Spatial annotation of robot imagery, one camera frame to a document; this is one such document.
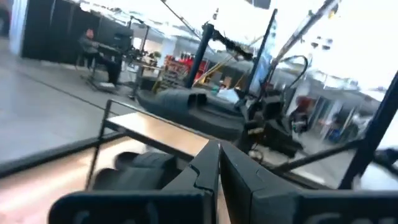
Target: gray floor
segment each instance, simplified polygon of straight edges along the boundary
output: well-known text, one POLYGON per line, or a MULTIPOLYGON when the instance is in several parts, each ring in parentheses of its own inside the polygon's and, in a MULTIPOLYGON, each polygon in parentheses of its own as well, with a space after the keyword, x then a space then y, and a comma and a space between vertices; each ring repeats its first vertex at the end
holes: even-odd
MULTIPOLYGON (((94 92, 76 70, 46 67, 8 53, 0 40, 0 164, 95 137, 109 98, 94 92)), ((115 106, 115 114, 131 110, 115 106)))

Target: concrete floor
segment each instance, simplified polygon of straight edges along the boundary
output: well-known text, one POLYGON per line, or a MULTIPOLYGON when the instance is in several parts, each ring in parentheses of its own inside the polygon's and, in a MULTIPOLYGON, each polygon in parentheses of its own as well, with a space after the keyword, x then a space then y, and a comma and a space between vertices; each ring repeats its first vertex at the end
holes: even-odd
MULTIPOLYGON (((75 70, 15 58, 1 39, 0 165, 95 137, 109 98, 132 103, 94 92, 75 70)), ((112 112, 131 110, 115 106, 112 112)))

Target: man sitting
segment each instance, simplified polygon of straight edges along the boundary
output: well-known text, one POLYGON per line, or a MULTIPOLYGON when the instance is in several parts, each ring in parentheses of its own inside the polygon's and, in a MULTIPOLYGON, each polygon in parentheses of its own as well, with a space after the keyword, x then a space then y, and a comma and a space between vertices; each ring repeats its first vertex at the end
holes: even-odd
POLYGON ((96 63, 102 64, 108 71, 108 82, 100 83, 99 85, 105 88, 115 88, 118 83, 119 75, 121 72, 121 63, 116 63, 104 58, 98 52, 99 44, 93 41, 94 32, 88 29, 79 39, 79 43, 83 49, 83 56, 87 58, 88 64, 91 65, 93 59, 96 63))

